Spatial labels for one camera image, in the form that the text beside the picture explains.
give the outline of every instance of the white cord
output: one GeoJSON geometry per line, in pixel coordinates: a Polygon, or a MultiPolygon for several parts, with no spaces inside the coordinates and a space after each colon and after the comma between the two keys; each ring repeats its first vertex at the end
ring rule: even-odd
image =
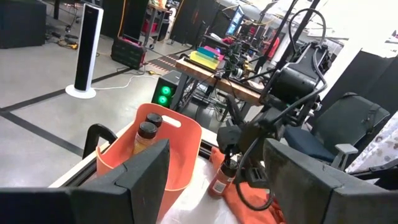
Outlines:
{"type": "Polygon", "coordinates": [[[153,78],[153,79],[157,80],[157,78],[155,78],[155,77],[153,77],[153,76],[150,76],[150,75],[133,75],[133,76],[130,78],[129,82],[128,82],[127,84],[125,84],[124,86],[107,87],[107,88],[93,88],[93,89],[95,89],[95,90],[114,90],[114,89],[125,88],[125,87],[127,87],[127,86],[130,85],[131,80],[132,80],[133,78],[139,78],[139,77],[147,77],[147,78],[153,78]]]}

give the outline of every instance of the orange cloth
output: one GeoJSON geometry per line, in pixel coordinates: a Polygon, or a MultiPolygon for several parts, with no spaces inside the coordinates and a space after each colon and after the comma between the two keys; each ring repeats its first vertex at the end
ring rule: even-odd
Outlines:
{"type": "MultiPolygon", "coordinates": [[[[213,147],[211,149],[210,161],[213,163],[215,171],[218,170],[223,160],[224,154],[220,153],[218,148],[213,147]]],[[[264,189],[252,189],[248,183],[242,183],[240,186],[246,200],[254,206],[263,205],[268,198],[264,189]]],[[[261,212],[253,211],[243,204],[234,185],[230,185],[225,190],[224,199],[242,224],[285,224],[282,210],[277,202],[275,202],[275,199],[267,210],[261,212]]]]}

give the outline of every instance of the patterned fabric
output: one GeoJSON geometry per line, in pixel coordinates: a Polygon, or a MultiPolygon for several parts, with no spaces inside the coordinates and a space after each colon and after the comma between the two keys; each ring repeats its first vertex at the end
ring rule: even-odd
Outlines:
{"type": "Polygon", "coordinates": [[[350,164],[346,172],[380,166],[398,158],[398,113],[387,122],[380,133],[350,164]]]}

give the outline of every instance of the green light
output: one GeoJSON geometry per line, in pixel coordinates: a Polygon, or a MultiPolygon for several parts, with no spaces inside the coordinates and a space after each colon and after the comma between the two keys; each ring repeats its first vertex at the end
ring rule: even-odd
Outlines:
{"type": "Polygon", "coordinates": [[[160,104],[160,105],[162,105],[162,106],[165,106],[165,105],[167,104],[167,102],[168,102],[168,99],[167,99],[166,96],[160,96],[160,97],[157,99],[157,102],[158,102],[158,104],[160,104]]]}
{"type": "Polygon", "coordinates": [[[170,96],[172,94],[172,90],[168,86],[163,86],[162,87],[162,95],[164,96],[170,96]]]}

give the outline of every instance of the bottle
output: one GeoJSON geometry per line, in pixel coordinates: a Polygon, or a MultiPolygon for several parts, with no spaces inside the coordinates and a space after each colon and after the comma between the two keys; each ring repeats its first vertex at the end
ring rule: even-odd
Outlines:
{"type": "Polygon", "coordinates": [[[152,124],[156,125],[157,128],[160,128],[160,125],[162,125],[163,122],[163,118],[157,113],[149,113],[145,121],[151,122],[152,124]]]}
{"type": "Polygon", "coordinates": [[[207,193],[212,198],[221,198],[225,190],[232,184],[238,169],[238,163],[234,160],[224,160],[216,175],[207,188],[207,193]]]}
{"type": "Polygon", "coordinates": [[[154,143],[157,128],[156,125],[150,122],[142,122],[139,125],[139,129],[134,140],[133,155],[142,152],[148,146],[154,143]]]}

